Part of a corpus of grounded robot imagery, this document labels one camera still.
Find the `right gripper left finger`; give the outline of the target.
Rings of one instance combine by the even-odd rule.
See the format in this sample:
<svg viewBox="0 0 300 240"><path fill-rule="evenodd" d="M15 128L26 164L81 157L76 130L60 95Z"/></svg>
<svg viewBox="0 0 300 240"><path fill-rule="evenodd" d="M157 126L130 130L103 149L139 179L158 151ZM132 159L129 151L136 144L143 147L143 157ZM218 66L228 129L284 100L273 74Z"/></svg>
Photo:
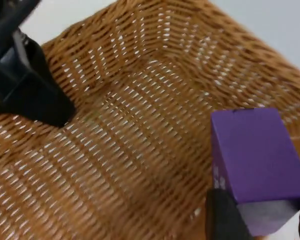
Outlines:
<svg viewBox="0 0 300 240"><path fill-rule="evenodd" d="M224 189L207 191L205 201L207 240L252 240L234 198Z"/></svg>

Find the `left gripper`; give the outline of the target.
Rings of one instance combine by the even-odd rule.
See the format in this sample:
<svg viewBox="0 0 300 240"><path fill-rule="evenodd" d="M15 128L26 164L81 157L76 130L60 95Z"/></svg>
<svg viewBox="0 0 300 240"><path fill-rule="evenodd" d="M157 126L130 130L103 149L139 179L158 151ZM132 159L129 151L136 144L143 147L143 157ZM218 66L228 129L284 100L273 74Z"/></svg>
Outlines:
<svg viewBox="0 0 300 240"><path fill-rule="evenodd" d="M75 115L74 103L53 78L40 45L24 44L20 26L39 0L0 0L0 114L12 113L54 127Z"/></svg>

